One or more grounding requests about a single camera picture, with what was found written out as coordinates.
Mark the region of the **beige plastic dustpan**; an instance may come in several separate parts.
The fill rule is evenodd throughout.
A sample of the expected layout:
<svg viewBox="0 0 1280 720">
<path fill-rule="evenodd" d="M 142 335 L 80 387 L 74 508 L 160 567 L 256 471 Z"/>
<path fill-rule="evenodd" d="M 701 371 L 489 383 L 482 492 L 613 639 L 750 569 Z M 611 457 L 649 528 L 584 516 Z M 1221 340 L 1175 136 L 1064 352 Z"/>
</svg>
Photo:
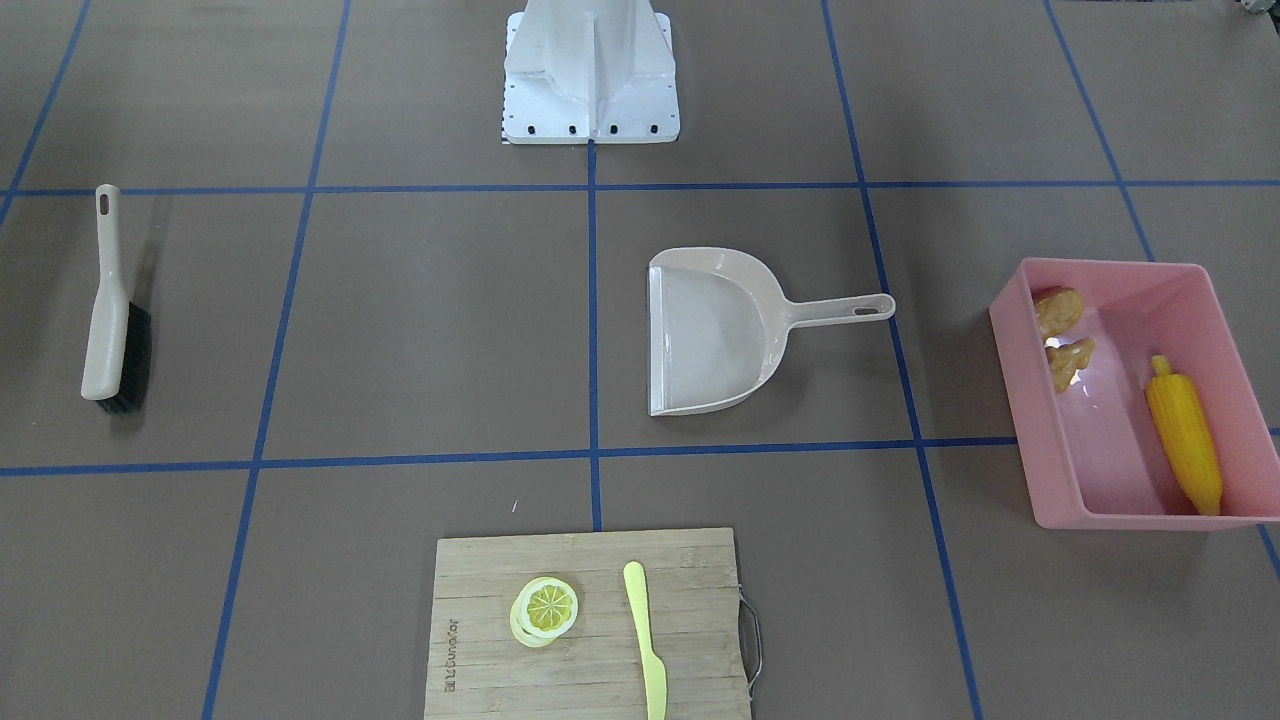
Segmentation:
<svg viewBox="0 0 1280 720">
<path fill-rule="evenodd" d="M 794 302 L 768 265 L 722 247 L 658 252 L 648 266 L 646 301 L 650 416 L 741 404 L 777 372 L 791 331 L 896 313 L 887 293 Z"/>
</svg>

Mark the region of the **brown toy potato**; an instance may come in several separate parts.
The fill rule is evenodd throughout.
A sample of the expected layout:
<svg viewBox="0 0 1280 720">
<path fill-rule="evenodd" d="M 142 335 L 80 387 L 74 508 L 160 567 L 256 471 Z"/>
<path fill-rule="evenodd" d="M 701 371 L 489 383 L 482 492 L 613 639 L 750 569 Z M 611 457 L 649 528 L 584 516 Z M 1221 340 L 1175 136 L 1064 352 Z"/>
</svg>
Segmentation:
<svg viewBox="0 0 1280 720">
<path fill-rule="evenodd" d="M 1070 331 L 1082 318 L 1083 296 L 1071 287 L 1055 286 L 1032 295 L 1033 310 L 1043 341 Z"/>
</svg>

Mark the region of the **tan toy ginger root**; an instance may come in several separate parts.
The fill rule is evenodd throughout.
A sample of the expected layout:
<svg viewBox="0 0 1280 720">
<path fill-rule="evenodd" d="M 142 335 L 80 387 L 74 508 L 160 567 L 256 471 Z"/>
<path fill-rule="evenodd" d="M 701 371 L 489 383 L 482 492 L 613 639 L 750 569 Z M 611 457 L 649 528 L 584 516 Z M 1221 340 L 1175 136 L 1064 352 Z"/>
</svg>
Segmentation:
<svg viewBox="0 0 1280 720">
<path fill-rule="evenodd" d="M 1047 361 L 1053 391 L 1060 395 L 1068 391 L 1076 373 L 1089 366 L 1096 341 L 1085 337 L 1069 345 L 1046 345 Z"/>
</svg>

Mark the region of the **beige hand brush black bristles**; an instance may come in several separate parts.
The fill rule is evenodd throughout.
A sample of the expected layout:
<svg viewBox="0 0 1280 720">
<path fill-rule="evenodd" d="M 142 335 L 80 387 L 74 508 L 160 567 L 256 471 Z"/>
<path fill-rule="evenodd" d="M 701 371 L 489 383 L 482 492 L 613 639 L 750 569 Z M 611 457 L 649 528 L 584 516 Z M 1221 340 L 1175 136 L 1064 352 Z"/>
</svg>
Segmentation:
<svg viewBox="0 0 1280 720">
<path fill-rule="evenodd" d="M 90 316 L 79 393 L 106 414 L 137 413 L 145 404 L 151 365 L 151 315 L 129 292 L 115 184 L 93 193 L 99 283 Z"/>
</svg>

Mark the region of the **yellow toy corn cob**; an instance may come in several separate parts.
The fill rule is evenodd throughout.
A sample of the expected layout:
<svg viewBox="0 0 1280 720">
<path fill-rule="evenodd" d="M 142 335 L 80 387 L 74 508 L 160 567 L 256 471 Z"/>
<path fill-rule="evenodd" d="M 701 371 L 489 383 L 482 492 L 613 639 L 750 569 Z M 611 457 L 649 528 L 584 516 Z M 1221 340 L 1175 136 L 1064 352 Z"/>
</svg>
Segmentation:
<svg viewBox="0 0 1280 720">
<path fill-rule="evenodd" d="M 1144 389 L 1146 402 L 1169 466 L 1194 510 L 1219 516 L 1224 480 L 1199 392 L 1162 354 L 1152 356 L 1149 364 L 1153 375 Z"/>
</svg>

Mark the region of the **pink plastic bin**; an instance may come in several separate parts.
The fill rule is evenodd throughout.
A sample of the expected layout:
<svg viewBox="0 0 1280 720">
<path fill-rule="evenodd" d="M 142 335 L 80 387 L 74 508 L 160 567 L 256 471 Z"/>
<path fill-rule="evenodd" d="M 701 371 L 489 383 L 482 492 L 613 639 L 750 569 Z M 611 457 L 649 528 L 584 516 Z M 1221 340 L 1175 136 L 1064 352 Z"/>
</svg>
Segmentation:
<svg viewBox="0 0 1280 720">
<path fill-rule="evenodd" d="M 1057 287 L 1082 318 L 1041 334 L 1033 299 Z M 1277 452 L 1208 273 L 1194 264 L 1028 258 L 989 306 L 1036 521 L 1050 529 L 1221 530 L 1275 523 Z M 1047 347 L 1091 338 L 1088 368 L 1057 392 Z M 1180 491 L 1144 389 L 1164 355 L 1196 386 L 1224 478 L 1222 511 Z"/>
</svg>

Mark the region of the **bamboo cutting board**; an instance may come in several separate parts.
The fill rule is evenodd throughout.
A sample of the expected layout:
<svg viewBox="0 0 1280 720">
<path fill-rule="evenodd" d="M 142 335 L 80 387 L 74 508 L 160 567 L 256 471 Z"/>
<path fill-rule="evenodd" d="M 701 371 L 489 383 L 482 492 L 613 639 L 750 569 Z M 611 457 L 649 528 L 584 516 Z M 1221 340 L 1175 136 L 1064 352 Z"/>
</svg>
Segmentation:
<svg viewBox="0 0 1280 720">
<path fill-rule="evenodd" d="M 625 565 L 646 574 L 652 647 L 669 719 L 753 715 L 727 528 L 442 539 L 425 680 L 428 719 L 644 719 L 646 692 Z M 509 629 L 520 591 L 567 582 L 580 611 L 547 646 Z"/>
</svg>

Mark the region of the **yellow lemon slice toy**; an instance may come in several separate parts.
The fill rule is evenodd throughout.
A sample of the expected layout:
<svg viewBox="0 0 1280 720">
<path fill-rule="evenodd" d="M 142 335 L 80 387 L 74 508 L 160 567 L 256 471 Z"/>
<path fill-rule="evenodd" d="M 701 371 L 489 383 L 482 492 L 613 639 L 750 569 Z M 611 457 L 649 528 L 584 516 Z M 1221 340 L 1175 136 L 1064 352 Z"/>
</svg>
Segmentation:
<svg viewBox="0 0 1280 720">
<path fill-rule="evenodd" d="M 529 648 L 543 648 L 561 638 L 576 623 L 579 597 L 575 588 L 554 577 L 531 579 L 509 610 L 513 638 Z"/>
</svg>

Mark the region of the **yellow plastic toy knife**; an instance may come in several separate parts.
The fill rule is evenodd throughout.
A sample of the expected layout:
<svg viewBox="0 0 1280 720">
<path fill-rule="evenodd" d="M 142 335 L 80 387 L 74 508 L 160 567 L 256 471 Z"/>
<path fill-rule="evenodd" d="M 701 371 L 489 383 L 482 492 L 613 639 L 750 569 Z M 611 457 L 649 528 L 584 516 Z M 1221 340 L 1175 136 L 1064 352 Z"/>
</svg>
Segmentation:
<svg viewBox="0 0 1280 720">
<path fill-rule="evenodd" d="M 623 585 L 634 621 L 645 691 L 646 719 L 667 719 L 668 675 L 666 664 L 653 644 L 650 597 L 646 569 L 639 561 L 623 566 Z"/>
</svg>

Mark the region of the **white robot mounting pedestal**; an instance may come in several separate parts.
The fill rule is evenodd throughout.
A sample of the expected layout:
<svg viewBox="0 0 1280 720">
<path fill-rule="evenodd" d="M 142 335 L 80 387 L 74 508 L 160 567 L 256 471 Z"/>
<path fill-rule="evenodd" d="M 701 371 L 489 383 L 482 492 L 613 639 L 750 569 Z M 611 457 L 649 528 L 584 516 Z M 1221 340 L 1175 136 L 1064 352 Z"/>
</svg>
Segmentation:
<svg viewBox="0 0 1280 720">
<path fill-rule="evenodd" d="M 530 1 L 506 19 L 500 137 L 669 143 L 681 135 L 671 19 L 649 1 Z"/>
</svg>

